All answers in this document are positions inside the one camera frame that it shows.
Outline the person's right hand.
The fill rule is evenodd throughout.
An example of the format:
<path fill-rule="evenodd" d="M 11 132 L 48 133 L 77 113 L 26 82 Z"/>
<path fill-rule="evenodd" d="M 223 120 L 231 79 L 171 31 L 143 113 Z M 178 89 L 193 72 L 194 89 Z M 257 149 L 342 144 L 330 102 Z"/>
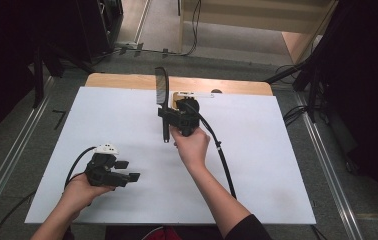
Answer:
<path fill-rule="evenodd" d="M 185 167 L 190 172 L 205 169 L 210 137 L 201 128 L 196 128 L 188 137 L 183 136 L 176 127 L 170 127 L 170 133 Z"/>

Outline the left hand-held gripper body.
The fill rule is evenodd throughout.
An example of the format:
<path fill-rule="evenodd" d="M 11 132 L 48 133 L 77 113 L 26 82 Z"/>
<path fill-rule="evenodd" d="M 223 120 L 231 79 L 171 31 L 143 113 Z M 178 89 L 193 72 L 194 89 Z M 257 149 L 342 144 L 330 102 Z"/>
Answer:
<path fill-rule="evenodd" d="M 114 172 L 114 164 L 119 161 L 118 150 L 112 144 L 103 144 L 94 148 L 91 160 L 84 173 L 92 186 L 125 187 L 129 175 Z"/>

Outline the black tripod stand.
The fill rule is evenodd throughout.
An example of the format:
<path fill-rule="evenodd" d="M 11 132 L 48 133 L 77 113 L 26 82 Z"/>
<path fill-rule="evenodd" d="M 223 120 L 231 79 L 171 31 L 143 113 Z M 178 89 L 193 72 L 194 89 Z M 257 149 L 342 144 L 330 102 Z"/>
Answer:
<path fill-rule="evenodd" d="M 316 96 L 321 78 L 321 69 L 318 66 L 318 62 L 319 53 L 313 51 L 304 61 L 295 65 L 290 65 L 287 69 L 281 72 L 276 72 L 272 77 L 265 80 L 266 83 L 273 84 L 294 73 L 298 73 L 292 83 L 292 88 L 294 91 L 298 92 L 309 87 L 308 101 L 303 107 L 303 110 L 308 114 L 313 123 L 316 122 L 314 112 L 316 109 Z"/>

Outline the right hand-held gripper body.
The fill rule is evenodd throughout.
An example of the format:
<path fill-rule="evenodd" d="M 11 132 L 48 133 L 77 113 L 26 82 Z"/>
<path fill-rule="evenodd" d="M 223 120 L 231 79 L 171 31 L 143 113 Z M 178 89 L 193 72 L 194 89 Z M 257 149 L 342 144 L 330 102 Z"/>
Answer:
<path fill-rule="evenodd" d="M 178 116 L 180 117 L 180 125 L 178 128 L 185 137 L 190 136 L 194 130 L 203 124 L 205 128 L 212 132 L 212 128 L 207 120 L 200 114 L 200 105 L 194 95 L 189 92 L 178 92 L 181 99 L 177 102 Z"/>

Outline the metal floor rail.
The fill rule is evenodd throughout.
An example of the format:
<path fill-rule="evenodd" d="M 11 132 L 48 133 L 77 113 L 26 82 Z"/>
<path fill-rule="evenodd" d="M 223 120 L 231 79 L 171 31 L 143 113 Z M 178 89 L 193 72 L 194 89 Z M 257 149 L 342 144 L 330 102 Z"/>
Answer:
<path fill-rule="evenodd" d="M 46 106 L 51 98 L 51 91 L 55 87 L 55 78 L 50 76 L 43 85 L 45 96 L 42 98 L 41 103 L 35 109 L 32 109 L 27 117 L 23 127 L 20 129 L 18 136 L 9 149 L 6 157 L 0 165 L 0 195 L 8 182 L 18 160 L 25 149 L 27 142 L 32 136 L 40 118 L 42 117 Z"/>
<path fill-rule="evenodd" d="M 307 112 L 302 114 L 304 125 L 312 141 L 318 161 L 332 195 L 338 216 L 342 221 L 349 240 L 365 240 L 351 204 L 343 190 L 343 186 L 335 172 L 331 158 L 323 143 L 316 123 L 313 123 Z"/>

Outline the black equipment cabinet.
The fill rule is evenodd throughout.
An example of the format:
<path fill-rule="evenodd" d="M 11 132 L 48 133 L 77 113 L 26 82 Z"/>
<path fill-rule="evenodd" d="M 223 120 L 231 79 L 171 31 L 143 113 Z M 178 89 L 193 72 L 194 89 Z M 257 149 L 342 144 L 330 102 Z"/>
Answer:
<path fill-rule="evenodd" d="M 121 0 L 77 0 L 87 60 L 110 53 L 120 32 L 124 11 Z"/>

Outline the light wooden furniture panel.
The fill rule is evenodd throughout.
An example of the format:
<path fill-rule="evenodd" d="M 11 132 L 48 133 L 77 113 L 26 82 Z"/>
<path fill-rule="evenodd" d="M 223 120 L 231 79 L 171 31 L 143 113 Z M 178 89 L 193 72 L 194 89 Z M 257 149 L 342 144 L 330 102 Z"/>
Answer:
<path fill-rule="evenodd" d="M 201 1 L 201 23 L 280 31 L 292 62 L 300 63 L 318 35 L 323 35 L 339 0 L 178 0 L 179 46 L 184 22 Z"/>

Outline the black comb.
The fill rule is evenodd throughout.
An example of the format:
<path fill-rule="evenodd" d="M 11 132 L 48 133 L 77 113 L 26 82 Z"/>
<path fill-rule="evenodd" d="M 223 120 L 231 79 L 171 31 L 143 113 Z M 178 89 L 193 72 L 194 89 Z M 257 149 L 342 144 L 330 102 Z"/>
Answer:
<path fill-rule="evenodd" d="M 164 67 L 155 68 L 155 78 L 156 78 L 156 103 L 160 108 L 168 108 L 168 98 L 169 98 L 169 80 L 168 74 Z M 162 118 L 163 127 L 163 141 L 168 143 L 170 140 L 168 123 L 165 117 Z"/>

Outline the person's dark red clothing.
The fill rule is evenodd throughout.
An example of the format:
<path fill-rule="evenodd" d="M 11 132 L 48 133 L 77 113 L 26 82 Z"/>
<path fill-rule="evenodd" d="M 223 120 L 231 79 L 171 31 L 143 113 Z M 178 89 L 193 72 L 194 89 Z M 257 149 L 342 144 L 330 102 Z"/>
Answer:
<path fill-rule="evenodd" d="M 105 240 L 223 240 L 215 226 L 108 226 Z"/>

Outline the white table cover sheet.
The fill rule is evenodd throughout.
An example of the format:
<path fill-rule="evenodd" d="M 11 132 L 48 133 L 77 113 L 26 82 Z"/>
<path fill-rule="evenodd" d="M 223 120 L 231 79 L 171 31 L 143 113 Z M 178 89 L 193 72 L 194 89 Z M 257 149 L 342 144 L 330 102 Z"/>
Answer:
<path fill-rule="evenodd" d="M 264 224 L 313 224 L 316 219 L 277 100 L 273 96 L 201 94 L 200 112 L 219 146 L 207 167 Z M 172 143 L 162 137 L 153 90 L 82 87 L 64 124 L 25 219 L 43 222 L 71 169 L 81 172 L 90 147 L 110 143 L 135 183 L 96 198 L 82 224 L 210 224 L 211 213 Z"/>

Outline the black metal stand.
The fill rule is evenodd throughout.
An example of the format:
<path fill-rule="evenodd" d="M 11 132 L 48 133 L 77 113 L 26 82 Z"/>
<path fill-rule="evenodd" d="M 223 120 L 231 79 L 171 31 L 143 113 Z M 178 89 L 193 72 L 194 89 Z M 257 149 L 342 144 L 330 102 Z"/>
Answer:
<path fill-rule="evenodd" d="M 37 45 L 34 49 L 34 81 L 35 81 L 35 99 L 33 108 L 36 109 L 44 98 L 44 80 L 43 80 L 43 59 L 41 46 Z"/>

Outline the person's left hand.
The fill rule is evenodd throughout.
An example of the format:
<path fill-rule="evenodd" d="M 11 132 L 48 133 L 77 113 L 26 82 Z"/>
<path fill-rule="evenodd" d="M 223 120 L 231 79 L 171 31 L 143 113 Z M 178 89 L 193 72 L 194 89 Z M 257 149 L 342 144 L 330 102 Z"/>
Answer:
<path fill-rule="evenodd" d="M 81 173 L 72 177 L 60 198 L 58 207 L 67 215 L 76 218 L 95 198 L 113 190 L 112 186 L 92 186 L 86 174 Z"/>

